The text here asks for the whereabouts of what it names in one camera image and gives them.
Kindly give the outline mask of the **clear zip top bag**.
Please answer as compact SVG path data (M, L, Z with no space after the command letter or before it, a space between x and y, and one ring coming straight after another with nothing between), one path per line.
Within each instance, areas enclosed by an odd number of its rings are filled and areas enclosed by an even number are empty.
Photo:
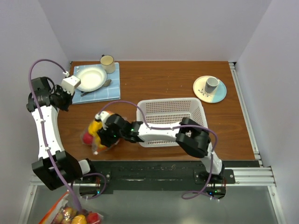
M82 141L83 134L85 134L86 132L88 132L88 127L81 133L81 135L80 135L81 141ZM93 143L88 146L91 146L91 149L92 149L92 152L94 155L98 155L101 152L108 151L109 149L113 148L114 146L116 146L119 143L119 141L120 140L117 140L115 143L113 143L112 145L107 147L107 146L102 145L102 139L97 134L95 137L93 137Z

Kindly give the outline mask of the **fake yellow lemon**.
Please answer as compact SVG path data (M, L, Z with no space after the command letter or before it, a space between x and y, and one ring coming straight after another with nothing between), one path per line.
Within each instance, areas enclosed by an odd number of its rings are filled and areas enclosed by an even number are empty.
M97 135L97 131L102 128L102 122L100 120L93 120L88 126L88 133L95 137Z

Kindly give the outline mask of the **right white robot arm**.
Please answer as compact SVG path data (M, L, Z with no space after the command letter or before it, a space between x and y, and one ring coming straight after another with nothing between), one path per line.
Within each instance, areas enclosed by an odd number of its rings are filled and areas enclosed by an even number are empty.
M206 168L201 176L208 182L219 183L225 177L224 165L214 148L217 134L191 118L182 118L172 124L148 124L145 121L128 122L122 116L103 111L95 115L102 127L97 131L101 144L110 147L123 139L130 143L170 141L177 143L189 156L199 158Z

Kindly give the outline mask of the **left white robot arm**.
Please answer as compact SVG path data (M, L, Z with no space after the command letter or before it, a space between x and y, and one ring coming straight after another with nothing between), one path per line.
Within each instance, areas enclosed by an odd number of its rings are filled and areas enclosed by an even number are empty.
M67 77L60 85L55 85L48 77L38 77L32 79L30 84L32 92L26 108L36 123L39 139L38 161L32 163L33 172L50 190L63 186L54 165L67 183L80 178L86 183L94 182L97 172L91 161L78 161L65 151L57 124L58 111L68 110L80 79Z

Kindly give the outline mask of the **fake red apple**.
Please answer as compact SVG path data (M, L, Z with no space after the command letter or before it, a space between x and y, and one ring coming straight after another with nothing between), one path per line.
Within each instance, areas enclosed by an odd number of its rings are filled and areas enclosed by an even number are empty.
M91 145L93 143L93 136L90 133L86 132L83 134L82 141L86 145Z

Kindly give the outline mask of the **fake orange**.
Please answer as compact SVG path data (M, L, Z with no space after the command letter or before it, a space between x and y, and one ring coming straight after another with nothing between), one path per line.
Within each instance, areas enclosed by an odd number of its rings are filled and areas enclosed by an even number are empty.
M114 113L113 113L113 112L110 112L110 111L104 111L104 114L105 114L106 116L111 116L111 115L113 115Z

